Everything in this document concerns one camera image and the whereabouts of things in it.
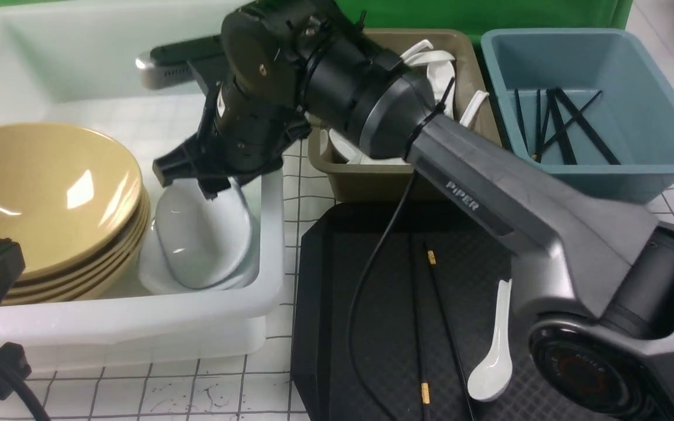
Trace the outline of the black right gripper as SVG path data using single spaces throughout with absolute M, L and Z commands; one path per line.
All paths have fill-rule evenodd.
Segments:
M 209 91 L 198 129 L 168 154 L 153 160 L 162 187 L 195 180 L 204 199 L 243 187 L 283 167 L 283 154 L 307 138 L 303 113 L 252 98 L 234 82 Z

